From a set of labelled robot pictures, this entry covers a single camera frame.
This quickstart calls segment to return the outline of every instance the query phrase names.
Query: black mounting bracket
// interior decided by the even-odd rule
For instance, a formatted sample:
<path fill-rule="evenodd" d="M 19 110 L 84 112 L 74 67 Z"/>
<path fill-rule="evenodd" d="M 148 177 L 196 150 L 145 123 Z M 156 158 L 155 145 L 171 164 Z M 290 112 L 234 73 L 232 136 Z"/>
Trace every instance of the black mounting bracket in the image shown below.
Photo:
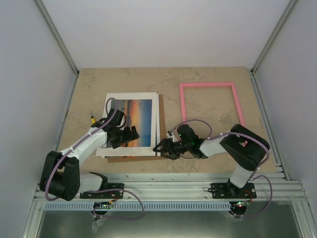
<path fill-rule="evenodd" d="M 124 183 L 109 183 L 108 178 L 102 174 L 98 174 L 95 172 L 90 172 L 91 174 L 100 176 L 103 181 L 100 186 L 99 191 L 107 190 L 112 188 L 121 188 L 124 189 Z M 80 194 L 81 199 L 122 199 L 123 192 L 113 191 L 113 192 L 100 192 L 100 193 L 91 193 L 91 192 L 83 192 Z"/>
<path fill-rule="evenodd" d="M 212 194 L 213 199 L 250 199 L 250 194 L 253 199 L 257 197 L 254 184 L 251 182 L 246 183 L 235 195 L 232 195 L 227 182 L 212 183 L 208 192 Z"/>

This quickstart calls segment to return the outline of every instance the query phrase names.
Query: gray floor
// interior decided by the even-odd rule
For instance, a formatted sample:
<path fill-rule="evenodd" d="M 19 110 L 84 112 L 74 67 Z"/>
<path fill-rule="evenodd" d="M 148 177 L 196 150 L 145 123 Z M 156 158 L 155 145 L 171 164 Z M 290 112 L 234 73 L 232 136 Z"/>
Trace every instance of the gray floor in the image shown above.
<path fill-rule="evenodd" d="M 265 203 L 254 202 L 248 213 Z M 116 212 L 132 217 L 136 212 Z M 300 238 L 292 207 L 272 203 L 254 218 L 236 220 L 227 212 L 148 212 L 138 221 L 107 219 L 95 234 L 90 212 L 45 212 L 38 238 Z"/>

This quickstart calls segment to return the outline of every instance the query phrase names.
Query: pink frame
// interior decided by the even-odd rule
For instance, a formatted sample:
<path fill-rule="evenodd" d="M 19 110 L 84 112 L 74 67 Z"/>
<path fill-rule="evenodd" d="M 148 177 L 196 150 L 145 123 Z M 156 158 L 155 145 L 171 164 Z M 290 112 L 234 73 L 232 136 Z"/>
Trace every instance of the pink frame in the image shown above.
<path fill-rule="evenodd" d="M 184 88 L 193 88 L 193 87 L 231 87 L 232 93 L 233 93 L 233 98 L 234 102 L 236 104 L 240 124 L 242 126 L 246 126 L 246 123 L 244 121 L 243 115 L 242 115 L 242 110 L 241 110 L 241 105 L 239 102 L 236 86 L 234 85 L 233 82 L 213 82 L 213 83 L 180 83 L 179 84 L 179 91 L 180 91 L 180 104 L 182 108 L 182 117 L 183 121 L 186 121 L 186 109 L 185 109 L 185 95 L 184 95 Z"/>

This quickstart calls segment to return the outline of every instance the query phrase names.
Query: white wall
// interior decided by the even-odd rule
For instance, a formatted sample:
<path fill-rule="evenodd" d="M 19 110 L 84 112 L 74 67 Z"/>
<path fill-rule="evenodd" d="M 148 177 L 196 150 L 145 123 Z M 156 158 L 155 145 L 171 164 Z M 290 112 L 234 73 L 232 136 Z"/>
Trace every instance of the white wall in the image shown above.
<path fill-rule="evenodd" d="M 251 68 L 288 2 L 44 0 L 78 68 Z"/>
<path fill-rule="evenodd" d="M 301 0 L 258 73 L 292 179 L 317 219 L 317 1 Z"/>
<path fill-rule="evenodd" d="M 33 1 L 1 1 L 1 237 L 22 235 L 74 79 Z"/>

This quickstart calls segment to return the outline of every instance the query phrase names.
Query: metal corner frame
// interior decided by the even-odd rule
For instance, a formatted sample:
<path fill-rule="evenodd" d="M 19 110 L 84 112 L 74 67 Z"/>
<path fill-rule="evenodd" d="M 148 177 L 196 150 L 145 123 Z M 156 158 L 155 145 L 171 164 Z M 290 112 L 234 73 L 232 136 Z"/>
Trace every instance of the metal corner frame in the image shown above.
<path fill-rule="evenodd" d="M 77 79 L 78 79 L 78 76 L 76 76 L 76 78 L 75 78 L 75 80 L 73 82 L 71 93 L 69 94 L 69 97 L 67 98 L 68 103 L 67 103 L 67 106 L 64 109 L 63 118 L 61 119 L 60 126 L 59 126 L 59 129 L 58 129 L 58 138 L 57 138 L 57 140 L 55 142 L 55 149 L 56 150 L 58 149 L 58 146 L 59 146 L 59 143 L 60 143 L 60 140 L 61 140 L 63 129 L 64 129 L 64 126 L 65 126 L 65 123 L 66 123 L 66 117 L 68 115 L 68 110 L 69 110 L 70 103 L 71 103 L 71 99 L 73 98 L 73 94 L 74 94 L 75 87 L 76 87 L 76 84 L 77 84 Z"/>
<path fill-rule="evenodd" d="M 26 220 L 25 228 L 22 238 L 35 238 L 39 232 L 43 212 L 45 209 L 45 202 L 33 201 L 31 209 Z"/>
<path fill-rule="evenodd" d="M 38 8 L 38 10 L 40 11 L 44 21 L 46 22 L 50 32 L 52 33 L 54 39 L 56 40 L 59 48 L 61 49 L 62 53 L 64 54 L 69 66 L 71 67 L 71 69 L 73 70 L 74 74 L 76 76 L 78 76 L 79 71 L 74 63 L 74 60 L 72 59 L 63 39 L 61 38 L 57 28 L 55 27 L 53 20 L 49 14 L 49 12 L 47 11 L 44 3 L 42 0 L 33 0 L 36 7 Z"/>
<path fill-rule="evenodd" d="M 277 38 L 278 34 L 281 32 L 281 30 L 283 29 L 285 23 L 287 22 L 289 16 L 291 15 L 291 13 L 294 11 L 297 3 L 299 2 L 299 0 L 290 0 L 290 2 L 288 3 L 286 9 L 284 10 L 282 16 L 280 17 L 279 21 L 277 22 L 276 27 L 274 28 L 273 32 L 271 33 L 269 39 L 267 40 L 263 50 L 261 51 L 256 63 L 254 64 L 251 72 L 254 75 L 257 70 L 260 67 L 261 62 L 263 61 L 264 57 L 266 56 L 267 52 L 269 51 L 269 49 L 271 48 L 271 46 L 273 45 L 275 39 Z"/>
<path fill-rule="evenodd" d="M 294 213 L 304 238 L 316 238 L 317 227 L 308 202 L 292 201 Z"/>
<path fill-rule="evenodd" d="M 268 135 L 268 139 L 269 139 L 271 147 L 272 147 L 272 152 L 273 152 L 274 158 L 275 158 L 277 163 L 281 164 L 286 180 L 290 180 L 290 177 L 288 174 L 288 169 L 287 169 L 287 164 L 286 164 L 285 159 L 283 157 L 283 154 L 280 150 L 280 147 L 278 146 L 274 130 L 270 124 L 269 115 L 267 113 L 267 107 L 265 106 L 265 102 L 264 102 L 263 97 L 262 97 L 263 93 L 261 92 L 258 81 L 252 75 L 252 72 L 250 72 L 250 79 L 251 79 L 254 94 L 255 94 L 255 97 L 257 99 L 258 106 L 259 106 L 259 109 L 260 109 L 260 112 L 262 115 L 263 124 L 265 126 L 265 129 L 266 129 L 266 132 Z"/>

